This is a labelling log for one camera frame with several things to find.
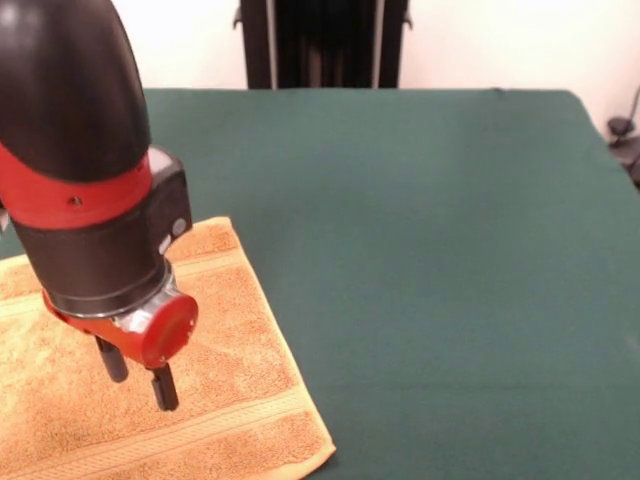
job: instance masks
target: white wall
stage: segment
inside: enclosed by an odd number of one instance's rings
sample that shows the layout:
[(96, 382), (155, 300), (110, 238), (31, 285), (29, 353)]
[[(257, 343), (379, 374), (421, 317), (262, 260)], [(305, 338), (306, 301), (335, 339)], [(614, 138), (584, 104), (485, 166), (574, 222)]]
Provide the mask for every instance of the white wall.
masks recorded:
[[(246, 88), (239, 0), (113, 1), (146, 86)], [(569, 89), (604, 131), (640, 83), (640, 0), (411, 0), (411, 13), (402, 88)]]

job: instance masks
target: towel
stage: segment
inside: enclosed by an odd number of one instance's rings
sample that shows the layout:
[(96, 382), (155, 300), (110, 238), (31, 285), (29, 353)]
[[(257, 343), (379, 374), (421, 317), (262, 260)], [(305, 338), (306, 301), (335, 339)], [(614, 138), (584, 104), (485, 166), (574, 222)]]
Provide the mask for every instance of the towel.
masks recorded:
[(200, 305), (171, 413), (142, 366), (111, 382), (95, 341), (45, 311), (25, 256), (0, 262), (0, 480), (287, 480), (334, 453), (230, 220), (168, 257)]

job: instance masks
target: towel stripe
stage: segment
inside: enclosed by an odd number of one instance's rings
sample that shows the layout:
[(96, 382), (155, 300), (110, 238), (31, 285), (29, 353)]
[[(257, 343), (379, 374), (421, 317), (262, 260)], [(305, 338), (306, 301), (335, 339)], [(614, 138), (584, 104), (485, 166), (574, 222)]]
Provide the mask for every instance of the towel stripe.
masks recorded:
[(0, 480), (90, 480), (176, 450), (211, 442), (219, 435), (304, 413), (310, 408), (313, 409), (306, 401), (304, 387), (296, 386), (273, 397), (234, 405), (178, 425), (75, 450), (0, 476)]

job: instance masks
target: red band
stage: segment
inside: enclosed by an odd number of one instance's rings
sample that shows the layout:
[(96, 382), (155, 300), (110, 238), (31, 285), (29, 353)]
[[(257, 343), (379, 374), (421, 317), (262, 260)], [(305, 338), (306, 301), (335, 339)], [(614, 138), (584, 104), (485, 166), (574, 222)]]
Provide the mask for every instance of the red band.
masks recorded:
[(151, 189), (148, 156), (132, 170), (96, 183), (70, 183), (42, 175), (0, 144), (0, 198), (17, 222), (47, 230), (95, 225), (140, 203)]

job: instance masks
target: green tablecloth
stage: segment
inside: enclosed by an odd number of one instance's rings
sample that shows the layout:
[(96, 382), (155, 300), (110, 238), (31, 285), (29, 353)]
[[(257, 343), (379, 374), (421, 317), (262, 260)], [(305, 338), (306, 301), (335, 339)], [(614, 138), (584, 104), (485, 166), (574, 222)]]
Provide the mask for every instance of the green tablecloth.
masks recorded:
[(640, 478), (640, 203), (575, 97), (148, 102), (334, 437), (314, 478)]

